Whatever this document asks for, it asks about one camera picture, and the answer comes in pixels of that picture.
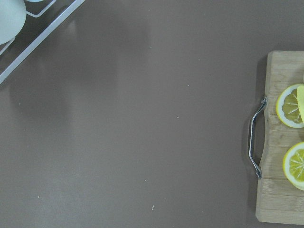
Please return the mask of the upper lemon slice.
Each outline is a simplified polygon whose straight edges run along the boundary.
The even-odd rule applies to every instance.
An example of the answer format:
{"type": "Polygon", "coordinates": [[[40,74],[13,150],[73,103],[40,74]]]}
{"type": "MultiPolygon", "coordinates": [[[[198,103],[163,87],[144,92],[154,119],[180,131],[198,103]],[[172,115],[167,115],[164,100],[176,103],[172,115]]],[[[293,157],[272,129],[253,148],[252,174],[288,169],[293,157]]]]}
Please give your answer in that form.
{"type": "Polygon", "coordinates": [[[291,128],[304,127],[297,100],[299,86],[303,86],[303,84],[294,84],[286,88],[278,97],[275,106],[278,119],[291,128]]]}

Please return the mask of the lower lemon slice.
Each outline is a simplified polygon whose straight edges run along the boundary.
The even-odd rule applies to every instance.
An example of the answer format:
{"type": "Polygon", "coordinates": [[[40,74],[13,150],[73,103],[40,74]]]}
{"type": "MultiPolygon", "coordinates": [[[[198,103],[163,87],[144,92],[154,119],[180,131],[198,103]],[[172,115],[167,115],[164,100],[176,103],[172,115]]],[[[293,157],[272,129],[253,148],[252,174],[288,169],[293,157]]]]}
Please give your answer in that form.
{"type": "Polygon", "coordinates": [[[289,182],[300,190],[304,190],[304,143],[292,146],[284,155],[283,172],[289,182]]]}

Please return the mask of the lemon slice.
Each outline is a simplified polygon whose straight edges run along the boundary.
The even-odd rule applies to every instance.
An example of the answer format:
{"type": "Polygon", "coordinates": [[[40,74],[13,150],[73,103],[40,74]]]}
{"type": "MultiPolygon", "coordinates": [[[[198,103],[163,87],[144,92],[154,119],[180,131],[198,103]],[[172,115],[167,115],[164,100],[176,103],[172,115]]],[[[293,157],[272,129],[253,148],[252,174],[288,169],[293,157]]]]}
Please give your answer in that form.
{"type": "Polygon", "coordinates": [[[292,146],[284,155],[283,172],[289,182],[300,190],[304,190],[304,143],[292,146]]]}
{"type": "Polygon", "coordinates": [[[278,119],[291,128],[304,127],[297,100],[299,86],[303,86],[303,84],[294,84],[286,88],[278,97],[275,106],[278,119]]]}

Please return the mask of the yellow plastic knife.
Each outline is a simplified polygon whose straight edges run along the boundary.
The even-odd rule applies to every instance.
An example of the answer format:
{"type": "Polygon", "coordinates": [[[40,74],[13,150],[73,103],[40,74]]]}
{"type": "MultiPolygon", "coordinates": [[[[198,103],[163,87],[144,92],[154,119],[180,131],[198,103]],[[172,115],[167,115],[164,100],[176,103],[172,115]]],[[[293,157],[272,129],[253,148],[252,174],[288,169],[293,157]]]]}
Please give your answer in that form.
{"type": "Polygon", "coordinates": [[[302,119],[302,122],[304,122],[304,86],[300,85],[297,88],[297,103],[299,108],[299,114],[302,119]]]}

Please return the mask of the bamboo cutting board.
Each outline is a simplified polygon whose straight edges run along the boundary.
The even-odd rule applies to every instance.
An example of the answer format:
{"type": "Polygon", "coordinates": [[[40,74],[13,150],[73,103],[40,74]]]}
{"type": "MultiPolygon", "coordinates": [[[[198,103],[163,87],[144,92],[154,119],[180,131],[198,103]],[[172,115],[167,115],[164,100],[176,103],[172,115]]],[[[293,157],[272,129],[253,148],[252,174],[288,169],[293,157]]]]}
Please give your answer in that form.
{"type": "Polygon", "coordinates": [[[302,51],[273,51],[267,56],[264,97],[249,122],[248,155],[254,152],[255,121],[265,119],[264,147],[259,164],[252,161],[257,175],[256,218],[260,222],[303,225],[304,192],[285,176],[283,159],[287,151],[303,149],[304,130],[279,120],[276,102],[289,86],[304,81],[302,51]]]}

